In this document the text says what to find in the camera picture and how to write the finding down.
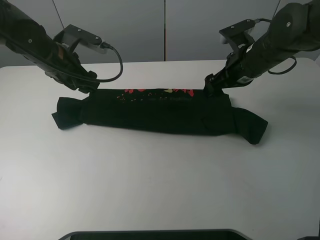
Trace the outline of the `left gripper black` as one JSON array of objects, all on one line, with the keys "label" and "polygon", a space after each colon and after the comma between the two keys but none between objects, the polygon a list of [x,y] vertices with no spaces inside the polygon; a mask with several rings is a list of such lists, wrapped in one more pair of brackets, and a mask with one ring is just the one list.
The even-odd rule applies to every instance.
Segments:
[{"label": "left gripper black", "polygon": [[81,66],[79,59],[65,49],[58,49],[56,53],[51,54],[48,60],[51,64],[68,73],[64,74],[54,69],[45,70],[44,73],[57,83],[65,85],[73,91],[78,90],[82,93],[91,93],[98,89],[97,82],[82,80],[85,77],[96,79],[97,74],[93,71],[86,71]]}]

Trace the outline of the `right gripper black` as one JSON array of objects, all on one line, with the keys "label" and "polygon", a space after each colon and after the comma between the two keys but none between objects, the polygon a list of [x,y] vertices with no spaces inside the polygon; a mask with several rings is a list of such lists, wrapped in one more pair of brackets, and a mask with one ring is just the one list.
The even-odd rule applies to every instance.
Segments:
[{"label": "right gripper black", "polygon": [[256,51],[237,51],[227,56],[225,67],[205,77],[203,92],[208,98],[220,96],[220,90],[245,87],[258,77],[254,70],[258,62]]}]

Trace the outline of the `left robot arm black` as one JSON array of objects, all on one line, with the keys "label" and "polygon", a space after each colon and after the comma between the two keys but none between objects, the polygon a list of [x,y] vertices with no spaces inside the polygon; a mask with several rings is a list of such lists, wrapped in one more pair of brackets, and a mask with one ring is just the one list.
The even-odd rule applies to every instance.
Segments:
[{"label": "left robot arm black", "polygon": [[100,85],[96,73],[86,71],[74,54],[47,35],[42,25],[7,0],[0,2],[0,39],[12,52],[73,91],[88,94]]}]

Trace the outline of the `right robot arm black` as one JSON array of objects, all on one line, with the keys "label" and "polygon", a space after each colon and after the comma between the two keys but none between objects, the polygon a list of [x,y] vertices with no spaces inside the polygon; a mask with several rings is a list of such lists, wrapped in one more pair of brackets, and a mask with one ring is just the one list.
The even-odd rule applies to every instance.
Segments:
[{"label": "right robot arm black", "polygon": [[225,67],[205,78],[204,93],[218,96],[223,89],[245,87],[254,79],[299,52],[320,48],[320,2],[289,3],[269,20],[269,27],[258,40],[249,30],[262,19],[246,19],[219,31],[232,53]]}]

